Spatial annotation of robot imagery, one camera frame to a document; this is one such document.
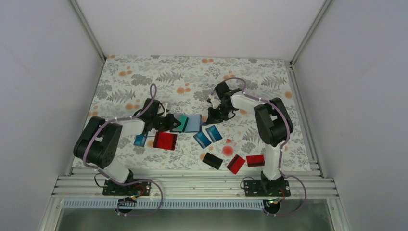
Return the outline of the teal card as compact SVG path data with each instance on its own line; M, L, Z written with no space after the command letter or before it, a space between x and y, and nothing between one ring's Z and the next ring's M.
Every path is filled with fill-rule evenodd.
M179 132L184 132L185 129L186 129L188 120L189 120L189 118L186 115L181 114L180 117L179 117L180 125L178 125L176 127L176 130L179 131Z

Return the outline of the dark blue card holder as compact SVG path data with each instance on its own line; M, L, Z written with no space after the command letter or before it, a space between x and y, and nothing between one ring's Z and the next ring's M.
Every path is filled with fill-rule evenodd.
M181 114L174 114L174 117L179 120ZM201 114L185 114L189 120L186 126L186 129L183 133L198 133L202 131L202 115ZM176 130L176 128L170 130L173 133L181 133Z

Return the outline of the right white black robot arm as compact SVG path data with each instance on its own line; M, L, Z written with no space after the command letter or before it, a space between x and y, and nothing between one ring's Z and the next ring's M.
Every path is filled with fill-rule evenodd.
M240 88L232 90L226 81L215 86L207 101L212 105L208 108L207 124L228 121L229 114L238 110L253 113L259 137L266 146L260 188L263 194L274 195L285 179L281 169L283 148L293 132L293 123L283 101L251 96Z

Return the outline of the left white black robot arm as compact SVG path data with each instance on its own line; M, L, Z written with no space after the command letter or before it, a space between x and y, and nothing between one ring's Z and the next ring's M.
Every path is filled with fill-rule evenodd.
M142 109L128 117L106 120L93 116L74 145L73 155L114 182L120 194L127 195L133 191L134 181L132 171L115 157L121 137L146 136L152 129L166 132L180 125L160 101L148 98Z

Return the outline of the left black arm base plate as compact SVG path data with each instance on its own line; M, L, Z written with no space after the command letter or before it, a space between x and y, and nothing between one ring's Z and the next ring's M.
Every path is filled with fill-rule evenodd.
M103 186L104 196L149 196L151 190L150 182L142 182L130 186L121 186L111 180L106 180Z

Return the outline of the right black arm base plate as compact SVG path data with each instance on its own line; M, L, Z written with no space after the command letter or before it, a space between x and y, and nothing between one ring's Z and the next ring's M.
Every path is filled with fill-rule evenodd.
M287 180L272 185L261 180L244 180L243 188L246 197L290 197L291 190Z

